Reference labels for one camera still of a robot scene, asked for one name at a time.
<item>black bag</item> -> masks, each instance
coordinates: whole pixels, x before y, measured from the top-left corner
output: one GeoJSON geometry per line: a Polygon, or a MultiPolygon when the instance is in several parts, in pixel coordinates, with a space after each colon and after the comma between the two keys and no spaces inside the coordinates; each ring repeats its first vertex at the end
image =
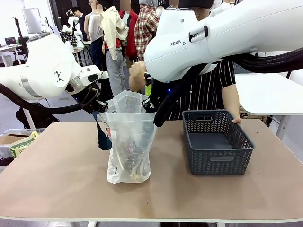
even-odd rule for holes
{"type": "MultiPolygon", "coordinates": [[[[41,105],[40,103],[33,104],[43,107],[43,105],[41,105]]],[[[30,115],[32,116],[34,125],[37,129],[45,129],[53,122],[60,122],[56,117],[51,114],[30,111],[30,115]]],[[[30,129],[23,108],[20,107],[20,109],[16,112],[16,118],[24,125],[25,129],[30,129]]]]}

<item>yellow jacket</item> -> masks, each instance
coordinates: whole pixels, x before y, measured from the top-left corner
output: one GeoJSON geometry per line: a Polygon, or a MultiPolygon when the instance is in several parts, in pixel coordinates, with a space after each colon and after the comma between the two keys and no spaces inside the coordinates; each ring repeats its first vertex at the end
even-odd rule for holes
{"type": "Polygon", "coordinates": [[[124,41],[128,35],[128,28],[114,6],[101,13],[100,27],[104,32],[104,40],[109,48],[112,59],[117,60],[116,38],[124,41]]]}

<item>laptop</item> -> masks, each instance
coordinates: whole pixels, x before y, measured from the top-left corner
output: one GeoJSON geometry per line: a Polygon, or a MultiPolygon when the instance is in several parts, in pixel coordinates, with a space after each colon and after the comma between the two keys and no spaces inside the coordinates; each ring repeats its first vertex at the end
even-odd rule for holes
{"type": "Polygon", "coordinates": [[[6,42],[6,45],[17,44],[16,38],[15,38],[15,37],[5,38],[5,42],[6,42]]]}

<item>red jacket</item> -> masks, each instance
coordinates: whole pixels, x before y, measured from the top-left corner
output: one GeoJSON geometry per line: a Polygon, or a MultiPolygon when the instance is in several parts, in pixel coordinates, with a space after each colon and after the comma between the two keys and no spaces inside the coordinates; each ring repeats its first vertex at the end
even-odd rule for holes
{"type": "MultiPolygon", "coordinates": [[[[120,11],[120,18],[123,19],[125,11],[120,11]]],[[[137,58],[137,49],[136,44],[134,42],[134,27],[136,25],[138,14],[136,14],[133,10],[129,13],[130,22],[128,27],[128,37],[127,37],[127,47],[126,47],[126,55],[130,58],[137,58]]]]}

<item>black cap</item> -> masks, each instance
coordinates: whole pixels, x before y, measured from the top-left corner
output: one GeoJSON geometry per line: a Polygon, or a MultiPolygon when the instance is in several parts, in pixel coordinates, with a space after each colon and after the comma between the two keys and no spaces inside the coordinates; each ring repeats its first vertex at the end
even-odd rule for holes
{"type": "Polygon", "coordinates": [[[214,0],[179,0],[179,8],[201,7],[210,9],[214,0]]]}
{"type": "Polygon", "coordinates": [[[97,0],[103,7],[105,8],[109,8],[112,7],[114,5],[113,0],[97,0]]]}

